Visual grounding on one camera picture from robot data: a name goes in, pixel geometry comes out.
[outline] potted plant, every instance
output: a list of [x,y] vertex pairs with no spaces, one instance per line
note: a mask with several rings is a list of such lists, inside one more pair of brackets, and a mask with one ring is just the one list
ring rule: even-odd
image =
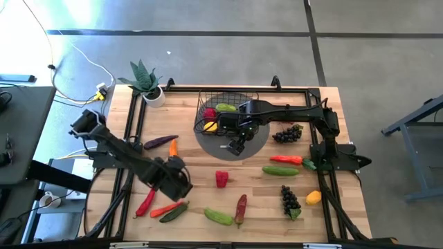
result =
[[138,62],[138,66],[131,62],[131,67],[136,81],[131,81],[123,77],[119,77],[118,79],[125,84],[130,84],[133,90],[140,91],[146,104],[150,107],[161,107],[165,103],[166,98],[163,90],[159,87],[159,79],[161,77],[155,77],[155,68],[152,69],[151,73],[148,73],[141,60]]

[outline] wooden table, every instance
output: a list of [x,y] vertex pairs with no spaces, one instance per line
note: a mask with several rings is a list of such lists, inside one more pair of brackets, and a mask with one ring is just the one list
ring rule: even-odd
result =
[[[320,87],[320,92],[322,98],[329,98],[328,106],[338,114],[341,132],[337,142],[347,143],[349,136],[338,89]],[[119,138],[123,137],[125,130],[131,93],[132,90],[127,86],[118,85],[112,99],[107,126]],[[306,195],[313,190],[318,190],[316,173],[299,167],[300,174],[296,177],[280,177],[263,174],[261,170],[264,165],[279,165],[279,163],[270,162],[270,156],[280,154],[309,157],[311,144],[309,125],[300,123],[304,126],[304,130],[302,138],[296,144],[281,145],[275,143],[271,135],[281,131],[282,126],[286,128],[290,124],[273,122],[266,145],[256,155],[241,161],[223,161],[208,155],[200,147],[192,131],[197,97],[198,93],[166,93],[166,103],[162,107],[146,108],[142,132],[142,142],[171,134],[180,136],[178,138],[179,155],[186,162],[194,185],[186,198],[190,201],[188,211],[170,223],[159,223],[158,219],[151,219],[149,216],[132,219],[136,209],[150,190],[135,179],[124,239],[127,241],[327,241],[321,203],[316,205],[305,203]],[[260,93],[260,99],[272,104],[305,105],[305,97],[294,93]],[[140,103],[141,98],[138,99],[133,129],[136,127]],[[168,149],[169,145],[164,145],[151,151],[144,151],[143,155],[167,158]],[[229,172],[230,179],[224,189],[217,189],[215,186],[216,170]],[[109,205],[115,174],[116,170],[106,169],[92,187],[87,208],[89,229]],[[344,210],[360,231],[370,237],[359,181],[349,172],[337,172],[336,175]],[[302,206],[302,213],[294,222],[285,217],[282,211],[280,202],[282,184],[291,187]],[[236,225],[230,227],[219,225],[204,216],[205,207],[235,216],[237,201],[242,194],[248,195],[248,206],[244,224],[240,229],[237,229]],[[151,210],[171,203],[169,198],[157,192]],[[334,231],[338,235],[336,214],[332,207],[331,210]],[[119,215],[120,210],[117,210],[113,233],[116,231]]]

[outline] gray circular mat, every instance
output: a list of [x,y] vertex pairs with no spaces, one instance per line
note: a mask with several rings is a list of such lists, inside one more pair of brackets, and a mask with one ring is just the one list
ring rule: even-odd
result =
[[[215,108],[215,105],[219,104],[217,101],[214,100],[216,98],[217,100],[226,99],[226,95],[229,95],[230,99],[247,99],[251,100],[251,98],[246,97],[245,95],[242,95],[241,93],[220,93],[216,96],[211,97],[209,100],[206,101],[205,105],[207,108]],[[235,105],[236,108],[238,108],[239,104],[242,104],[240,102],[229,102],[227,104]],[[269,137],[269,124],[264,126],[259,126],[258,132],[254,135],[254,138],[251,141],[246,141],[244,143],[244,150],[239,155],[236,156],[232,153],[230,153],[227,149],[220,148],[221,145],[227,145],[232,138],[227,138],[224,136],[211,136],[211,135],[203,135],[200,133],[196,133],[195,137],[197,141],[199,142],[201,148],[206,151],[211,156],[214,156],[215,158],[222,159],[222,160],[244,160],[246,158],[249,158],[253,155],[255,155],[263,146],[266,144],[266,141]]]

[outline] gray floor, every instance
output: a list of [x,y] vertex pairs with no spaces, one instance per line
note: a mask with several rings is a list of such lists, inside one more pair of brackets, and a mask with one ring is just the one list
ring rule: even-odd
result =
[[[307,32],[302,0],[27,1],[46,29],[218,30]],[[439,0],[311,0],[317,32],[442,33]],[[0,14],[2,71],[32,73],[50,84],[49,47],[42,30],[20,1]],[[318,86],[308,37],[51,36],[56,84],[73,98],[87,99],[109,76],[72,49],[69,39],[116,77],[132,77],[129,61],[144,60],[177,84]],[[374,237],[442,247],[443,199],[407,204],[418,190],[400,134],[380,130],[443,93],[441,39],[318,40],[326,83],[337,86],[350,137],[373,160],[361,172]],[[97,104],[87,108],[99,109]],[[54,103],[35,154],[40,161],[82,145],[67,134],[81,109]],[[438,117],[443,120],[443,113]],[[37,236],[75,236],[61,214],[42,219]]]

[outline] snake plant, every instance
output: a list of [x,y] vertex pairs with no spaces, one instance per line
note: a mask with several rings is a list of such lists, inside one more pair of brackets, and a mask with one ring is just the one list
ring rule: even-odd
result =
[[142,92],[142,94],[151,95],[154,93],[154,90],[159,85],[159,78],[155,77],[154,69],[152,69],[151,73],[148,73],[146,70],[145,65],[143,65],[143,62],[140,60],[138,62],[138,66],[131,62],[132,72],[134,73],[134,76],[136,78],[135,81],[128,80],[123,77],[119,77],[118,79],[125,83],[132,85],[132,88],[139,90]]

